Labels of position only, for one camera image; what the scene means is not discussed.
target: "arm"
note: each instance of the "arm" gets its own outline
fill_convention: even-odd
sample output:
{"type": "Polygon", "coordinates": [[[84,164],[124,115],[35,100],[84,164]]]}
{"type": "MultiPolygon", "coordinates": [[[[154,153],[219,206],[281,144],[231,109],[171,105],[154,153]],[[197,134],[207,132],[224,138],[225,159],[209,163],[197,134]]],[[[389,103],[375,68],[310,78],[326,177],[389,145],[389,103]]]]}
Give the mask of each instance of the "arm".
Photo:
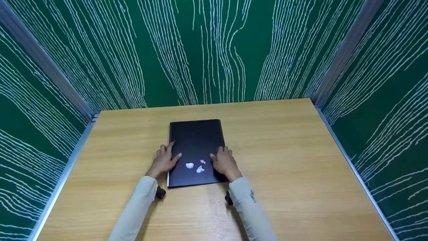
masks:
{"type": "Polygon", "coordinates": [[[240,177],[229,184],[230,198],[239,214],[249,241],[277,241],[270,222],[248,180],[240,177]]]}
{"type": "Polygon", "coordinates": [[[135,240],[147,210],[155,199],[157,188],[158,182],[156,179],[149,176],[144,176],[140,179],[131,199],[113,227],[108,241],[135,240]]]}
{"type": "Polygon", "coordinates": [[[143,224],[144,217],[150,204],[155,199],[158,182],[156,178],[163,172],[171,170],[181,157],[181,153],[171,160],[171,150],[174,142],[168,147],[161,145],[156,152],[156,158],[146,175],[135,187],[131,199],[113,227],[108,241],[134,241],[143,224]]]}
{"type": "Polygon", "coordinates": [[[259,201],[255,198],[248,180],[242,177],[228,147],[219,147],[217,155],[211,154],[214,168],[230,181],[229,192],[233,205],[242,220],[250,241],[278,241],[259,201]]]}

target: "green wall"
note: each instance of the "green wall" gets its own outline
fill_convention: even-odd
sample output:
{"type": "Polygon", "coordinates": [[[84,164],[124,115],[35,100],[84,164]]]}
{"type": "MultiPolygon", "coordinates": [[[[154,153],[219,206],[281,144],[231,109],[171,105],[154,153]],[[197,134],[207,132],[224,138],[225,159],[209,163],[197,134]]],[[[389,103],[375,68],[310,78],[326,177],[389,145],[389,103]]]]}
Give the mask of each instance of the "green wall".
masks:
{"type": "Polygon", "coordinates": [[[311,97],[363,0],[7,0],[95,110],[311,97]]]}
{"type": "Polygon", "coordinates": [[[0,240],[26,240],[87,122],[0,25],[0,240]]]}
{"type": "Polygon", "coordinates": [[[386,0],[321,110],[404,240],[428,239],[428,2],[386,0]]]}

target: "long sleeve shirt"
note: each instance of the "long sleeve shirt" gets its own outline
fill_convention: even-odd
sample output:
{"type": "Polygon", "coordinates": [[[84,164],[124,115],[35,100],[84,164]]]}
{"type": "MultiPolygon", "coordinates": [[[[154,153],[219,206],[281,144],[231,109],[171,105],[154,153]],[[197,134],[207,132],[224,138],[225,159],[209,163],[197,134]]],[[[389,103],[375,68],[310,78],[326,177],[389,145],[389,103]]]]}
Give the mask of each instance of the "long sleeve shirt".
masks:
{"type": "MultiPolygon", "coordinates": [[[[155,199],[158,183],[144,176],[117,220],[108,241],[135,241],[150,204],[155,199]]],[[[277,241],[278,238],[248,180],[238,178],[229,184],[230,197],[241,217],[249,241],[277,241]]]]}

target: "black folder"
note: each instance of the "black folder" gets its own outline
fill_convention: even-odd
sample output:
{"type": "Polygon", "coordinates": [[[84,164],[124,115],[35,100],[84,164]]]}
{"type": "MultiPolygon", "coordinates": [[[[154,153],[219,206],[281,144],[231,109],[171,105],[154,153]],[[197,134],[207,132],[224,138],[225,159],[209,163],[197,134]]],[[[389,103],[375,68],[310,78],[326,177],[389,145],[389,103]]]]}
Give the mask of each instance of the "black folder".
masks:
{"type": "Polygon", "coordinates": [[[172,156],[182,153],[182,157],[168,172],[168,188],[227,181],[224,175],[214,170],[210,158],[210,153],[216,154],[217,148],[224,146],[220,120],[171,122],[169,140],[175,142],[172,156]],[[186,163],[193,163],[193,168],[188,168],[186,163]]]}

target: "table surface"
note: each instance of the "table surface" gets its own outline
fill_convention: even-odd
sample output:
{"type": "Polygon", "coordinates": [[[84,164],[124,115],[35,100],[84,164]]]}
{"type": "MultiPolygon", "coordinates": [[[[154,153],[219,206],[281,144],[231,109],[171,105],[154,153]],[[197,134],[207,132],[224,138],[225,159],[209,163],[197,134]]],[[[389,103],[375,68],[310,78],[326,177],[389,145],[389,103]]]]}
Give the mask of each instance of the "table surface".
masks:
{"type": "MultiPolygon", "coordinates": [[[[39,240],[105,241],[169,123],[217,118],[279,240],[392,240],[309,99],[101,112],[39,240]]],[[[166,190],[136,240],[247,240],[226,189],[166,190]]]]}

